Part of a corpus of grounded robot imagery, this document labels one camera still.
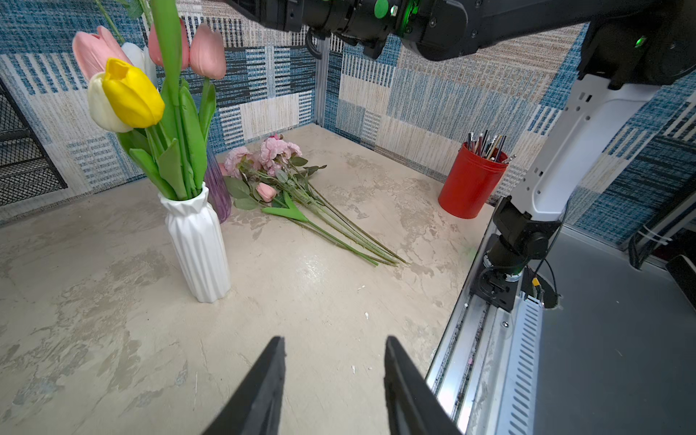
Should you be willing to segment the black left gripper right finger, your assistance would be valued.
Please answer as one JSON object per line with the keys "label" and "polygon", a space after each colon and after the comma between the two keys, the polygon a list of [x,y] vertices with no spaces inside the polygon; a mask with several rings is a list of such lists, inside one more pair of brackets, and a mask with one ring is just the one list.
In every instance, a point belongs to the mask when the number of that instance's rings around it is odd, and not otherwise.
{"label": "black left gripper right finger", "polygon": [[384,351],[384,391],[391,434],[460,435],[395,336]]}

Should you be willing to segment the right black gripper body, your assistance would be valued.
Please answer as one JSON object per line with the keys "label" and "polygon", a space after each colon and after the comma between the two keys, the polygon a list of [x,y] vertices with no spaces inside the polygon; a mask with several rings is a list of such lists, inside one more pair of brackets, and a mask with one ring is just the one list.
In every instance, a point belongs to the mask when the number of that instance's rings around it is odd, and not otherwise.
{"label": "right black gripper body", "polygon": [[224,0],[239,14],[268,29],[299,32],[304,2],[297,0]]}

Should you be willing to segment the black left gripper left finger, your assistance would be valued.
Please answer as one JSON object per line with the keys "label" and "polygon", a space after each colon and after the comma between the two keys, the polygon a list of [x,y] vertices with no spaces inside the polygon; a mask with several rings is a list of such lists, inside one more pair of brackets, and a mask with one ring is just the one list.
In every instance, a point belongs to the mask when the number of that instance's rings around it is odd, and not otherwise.
{"label": "black left gripper left finger", "polygon": [[274,336],[203,434],[278,434],[285,380],[285,339]]}

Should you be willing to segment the large light pink rose stem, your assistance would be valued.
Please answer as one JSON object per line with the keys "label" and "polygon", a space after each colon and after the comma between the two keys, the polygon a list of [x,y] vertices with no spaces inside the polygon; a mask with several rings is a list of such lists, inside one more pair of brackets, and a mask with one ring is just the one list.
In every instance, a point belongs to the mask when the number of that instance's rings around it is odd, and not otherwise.
{"label": "large light pink rose stem", "polygon": [[259,176],[263,170],[257,162],[259,152],[260,150],[250,152],[245,147],[239,147],[232,150],[223,163],[228,193],[233,199],[233,206],[238,210],[261,211],[261,208],[273,206],[272,201],[276,195],[283,196],[275,183],[264,181]]}

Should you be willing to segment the single pink tulip stem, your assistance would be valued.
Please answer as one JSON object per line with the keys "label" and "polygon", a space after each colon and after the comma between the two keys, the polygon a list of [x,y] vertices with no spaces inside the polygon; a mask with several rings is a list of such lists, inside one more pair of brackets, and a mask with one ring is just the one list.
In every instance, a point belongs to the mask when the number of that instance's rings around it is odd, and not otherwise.
{"label": "single pink tulip stem", "polygon": [[283,199],[280,199],[280,196],[276,195],[275,199],[273,199],[272,201],[272,204],[272,207],[261,208],[261,211],[268,215],[283,217],[285,219],[293,221],[298,226],[310,230],[311,232],[317,234],[317,236],[322,237],[322,239],[332,243],[333,245],[339,248],[342,248],[343,250],[351,252],[357,257],[360,257],[366,262],[372,264],[373,266],[384,264],[384,261],[382,259],[370,256],[360,251],[359,249],[354,248],[353,246],[345,243],[338,237],[335,237],[331,233],[322,229],[317,224],[313,223],[310,219],[308,219],[308,217],[306,217],[306,215],[299,208],[297,208],[297,206],[295,206],[295,203],[289,193],[283,192]]}

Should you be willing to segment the pink peony cluster stem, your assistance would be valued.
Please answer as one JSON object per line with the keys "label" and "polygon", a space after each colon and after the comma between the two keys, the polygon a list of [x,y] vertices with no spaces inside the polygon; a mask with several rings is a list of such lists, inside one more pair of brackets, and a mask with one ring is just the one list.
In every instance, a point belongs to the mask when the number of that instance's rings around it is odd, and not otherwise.
{"label": "pink peony cluster stem", "polygon": [[282,136],[269,137],[261,145],[257,162],[263,168],[259,176],[289,193],[295,206],[313,223],[354,248],[382,259],[387,266],[404,261],[357,226],[311,184],[310,178],[325,166],[309,165],[295,143],[284,141]]}

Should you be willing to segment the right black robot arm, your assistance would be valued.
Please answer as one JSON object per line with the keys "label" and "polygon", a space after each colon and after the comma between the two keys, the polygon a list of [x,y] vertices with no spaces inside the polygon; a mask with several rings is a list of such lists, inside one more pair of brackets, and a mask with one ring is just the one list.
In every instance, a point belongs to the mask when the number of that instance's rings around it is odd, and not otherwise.
{"label": "right black robot arm", "polygon": [[[546,142],[570,95],[587,29],[525,36],[430,63],[391,37],[379,59],[331,41],[322,125],[444,179],[466,130],[504,133],[514,155],[495,190],[509,194]],[[621,128],[571,199],[569,226],[625,248],[695,188],[695,78],[664,87]]]}

